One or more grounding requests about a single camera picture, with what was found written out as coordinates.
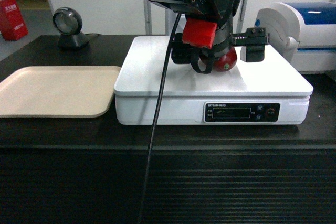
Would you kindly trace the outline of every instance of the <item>red gripper part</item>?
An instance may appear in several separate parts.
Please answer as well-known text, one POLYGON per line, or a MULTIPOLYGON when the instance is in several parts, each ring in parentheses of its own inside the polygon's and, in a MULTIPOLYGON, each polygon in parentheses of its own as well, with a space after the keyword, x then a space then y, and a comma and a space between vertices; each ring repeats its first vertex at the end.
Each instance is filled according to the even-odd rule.
POLYGON ((195 18, 188 18, 183 30, 182 41, 194 47, 211 48, 215 39, 217 24, 195 18))

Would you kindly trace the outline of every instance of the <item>black table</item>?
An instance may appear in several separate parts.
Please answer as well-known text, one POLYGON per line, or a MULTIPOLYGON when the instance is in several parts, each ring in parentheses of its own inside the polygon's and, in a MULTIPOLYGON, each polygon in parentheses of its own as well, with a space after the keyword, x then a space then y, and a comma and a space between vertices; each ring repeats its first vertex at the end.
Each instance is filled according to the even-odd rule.
MULTIPOLYGON (((27 66, 121 66, 134 37, 64 52, 41 36, 0 62, 0 81, 27 66)), ((304 77, 300 125, 159 125, 145 223, 335 223, 336 83, 304 77)), ((0 119, 0 222, 135 223, 150 128, 121 125, 114 102, 95 119, 0 119)))

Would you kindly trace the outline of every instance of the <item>red box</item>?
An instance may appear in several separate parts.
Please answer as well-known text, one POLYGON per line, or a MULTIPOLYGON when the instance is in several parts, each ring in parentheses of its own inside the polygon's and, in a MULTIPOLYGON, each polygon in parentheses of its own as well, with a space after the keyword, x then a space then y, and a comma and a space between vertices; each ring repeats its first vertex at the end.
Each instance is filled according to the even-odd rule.
POLYGON ((0 1, 0 31, 5 40, 18 40, 28 34, 16 0, 0 1))

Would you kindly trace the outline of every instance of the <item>white machine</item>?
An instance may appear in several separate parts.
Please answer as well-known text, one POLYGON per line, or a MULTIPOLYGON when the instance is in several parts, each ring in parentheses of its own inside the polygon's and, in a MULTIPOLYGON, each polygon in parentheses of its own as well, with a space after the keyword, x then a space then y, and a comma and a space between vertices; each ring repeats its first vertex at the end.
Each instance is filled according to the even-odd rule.
MULTIPOLYGON (((133 41, 114 86, 120 123, 152 124, 168 40, 133 41)), ((264 61, 238 59, 228 72, 199 74, 170 59, 158 124, 300 124, 312 91, 270 45, 264 61)))
POLYGON ((336 4, 274 3, 258 13, 256 26, 270 33, 270 44, 300 72, 336 69, 336 4))

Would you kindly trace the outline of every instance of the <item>beige plastic tray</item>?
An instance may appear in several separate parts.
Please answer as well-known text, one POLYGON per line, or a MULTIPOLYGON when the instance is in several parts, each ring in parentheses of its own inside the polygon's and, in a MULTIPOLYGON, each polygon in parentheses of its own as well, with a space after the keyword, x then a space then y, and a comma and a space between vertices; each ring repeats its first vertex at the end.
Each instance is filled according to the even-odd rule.
POLYGON ((0 83, 0 118, 93 118, 113 98, 120 67, 27 67, 0 83))

